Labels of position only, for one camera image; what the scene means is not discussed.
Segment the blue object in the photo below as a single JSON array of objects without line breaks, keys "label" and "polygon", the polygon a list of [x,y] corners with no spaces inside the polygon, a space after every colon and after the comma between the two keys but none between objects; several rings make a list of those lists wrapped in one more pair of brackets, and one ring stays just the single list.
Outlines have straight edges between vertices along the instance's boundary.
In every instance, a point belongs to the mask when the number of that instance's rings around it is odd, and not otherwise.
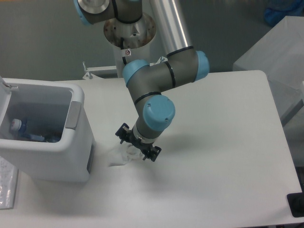
[{"label": "blue object", "polygon": [[126,86],[128,86],[128,82],[131,77],[142,67],[149,66],[149,63],[143,59],[137,59],[128,63],[123,69],[123,78]]},{"label": "blue object", "polygon": [[199,68],[198,68],[198,72],[196,74],[196,78],[194,81],[197,81],[197,80],[200,80],[200,79],[206,77],[210,71],[209,61],[208,61],[205,53],[202,51],[197,51],[196,54],[198,55]]},{"label": "blue object", "polygon": [[273,27],[285,16],[301,16],[303,9],[304,0],[270,0],[264,19]]},{"label": "blue object", "polygon": [[18,130],[20,134],[23,134],[27,130],[28,119],[24,118],[21,120],[21,127]]},{"label": "blue object", "polygon": [[171,124],[175,116],[175,107],[166,96],[155,95],[144,104],[142,114],[148,127],[162,132]]},{"label": "blue object", "polygon": [[81,11],[79,5],[78,5],[78,0],[74,0],[74,5],[75,5],[75,8],[76,8],[76,10],[77,10],[77,13],[78,13],[78,15],[79,15],[79,17],[80,17],[82,23],[83,23],[84,25],[91,25],[91,23],[88,22],[87,19],[84,17],[84,15],[83,15],[83,13],[82,13],[82,11]]}]

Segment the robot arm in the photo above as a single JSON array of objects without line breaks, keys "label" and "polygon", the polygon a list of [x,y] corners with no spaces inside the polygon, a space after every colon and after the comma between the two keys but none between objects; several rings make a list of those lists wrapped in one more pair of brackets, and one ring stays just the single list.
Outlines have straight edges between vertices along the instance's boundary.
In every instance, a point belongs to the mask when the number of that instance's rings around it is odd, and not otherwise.
[{"label": "robot arm", "polygon": [[[136,4],[137,9],[142,4],[140,0],[113,0],[108,4],[110,8],[105,9],[105,13],[118,2],[118,5],[122,4],[120,2],[126,5]],[[144,159],[154,162],[161,149],[154,147],[153,143],[170,125],[175,115],[173,102],[161,93],[204,78],[209,73],[209,63],[205,54],[195,51],[191,44],[178,0],[150,0],[150,3],[168,61],[150,66],[147,61],[137,59],[123,68],[122,74],[139,117],[131,130],[127,124],[123,124],[116,135],[121,143],[132,143],[142,151]]]}]

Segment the black ring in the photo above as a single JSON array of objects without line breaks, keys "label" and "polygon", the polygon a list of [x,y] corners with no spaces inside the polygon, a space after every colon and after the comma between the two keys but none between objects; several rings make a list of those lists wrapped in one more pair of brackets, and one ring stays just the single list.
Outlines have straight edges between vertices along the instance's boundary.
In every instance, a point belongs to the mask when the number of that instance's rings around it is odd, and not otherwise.
[{"label": "black ring", "polygon": [[136,101],[134,101],[134,105],[136,105],[138,102],[140,102],[141,100],[143,100],[144,98],[148,97],[148,96],[151,96],[151,95],[162,95],[160,92],[149,92],[149,93],[146,93],[140,97],[138,97],[136,99]]},{"label": "black ring", "polygon": [[176,51],[173,51],[173,52],[167,54],[167,58],[170,57],[170,56],[173,56],[173,55],[175,55],[175,54],[177,54],[177,53],[179,53],[179,52],[182,52],[182,51],[185,51],[185,50],[189,50],[189,49],[193,49],[193,46],[183,47],[183,48],[181,48],[181,49],[178,49],[178,50],[176,50]]},{"label": "black ring", "polygon": [[116,19],[117,19],[119,22],[123,23],[123,24],[133,24],[133,23],[138,22],[138,21],[142,18],[142,16],[143,16],[143,15],[141,14],[141,16],[140,16],[138,19],[135,19],[135,20],[132,20],[132,21],[120,20],[118,17],[116,17]]},{"label": "black ring", "polygon": [[172,79],[172,88],[175,88],[176,81],[175,81],[175,75],[174,75],[173,69],[172,69],[172,67],[171,67],[171,65],[170,65],[170,63],[168,61],[166,61],[164,63],[167,65],[167,67],[168,67],[168,69],[170,71],[170,75],[171,75],[171,79]]}]

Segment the bottle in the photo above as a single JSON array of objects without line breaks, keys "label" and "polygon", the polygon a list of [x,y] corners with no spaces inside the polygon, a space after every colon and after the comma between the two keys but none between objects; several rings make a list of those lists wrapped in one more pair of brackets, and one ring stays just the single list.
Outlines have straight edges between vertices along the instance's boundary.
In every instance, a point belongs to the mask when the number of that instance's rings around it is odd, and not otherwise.
[{"label": "bottle", "polygon": [[273,27],[285,16],[301,16],[303,8],[304,0],[270,0],[264,19]]},{"label": "bottle", "polygon": [[61,138],[61,135],[51,132],[44,123],[27,118],[13,119],[10,129],[17,133],[18,140],[56,143]]}]

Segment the black object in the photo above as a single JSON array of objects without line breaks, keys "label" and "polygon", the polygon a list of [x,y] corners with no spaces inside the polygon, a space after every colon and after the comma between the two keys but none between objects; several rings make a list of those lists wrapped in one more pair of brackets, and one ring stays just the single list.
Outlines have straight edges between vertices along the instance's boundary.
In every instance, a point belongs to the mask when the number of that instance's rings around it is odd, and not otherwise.
[{"label": "black object", "polygon": [[148,96],[152,96],[152,95],[162,95],[160,92],[149,92],[149,93],[146,93],[140,97],[138,97],[136,99],[136,101],[134,101],[134,105],[136,105],[138,102],[140,102],[141,100],[143,100],[144,98],[148,97]]},{"label": "black object", "polygon": [[304,217],[304,193],[291,193],[287,195],[287,200],[292,215],[295,218]]},{"label": "black object", "polygon": [[162,151],[160,147],[153,146],[153,143],[143,143],[141,139],[136,139],[133,130],[131,131],[126,123],[123,123],[115,135],[121,139],[120,144],[126,141],[127,143],[131,143],[133,146],[140,149],[144,155],[143,160],[148,158],[154,162]]},{"label": "black object", "polygon": [[171,79],[172,79],[172,88],[175,88],[176,81],[175,81],[175,76],[174,76],[173,69],[172,69],[172,67],[171,67],[171,65],[170,65],[170,63],[168,61],[166,61],[164,63],[167,65],[167,67],[168,67],[168,69],[170,71],[170,75],[171,75]]}]

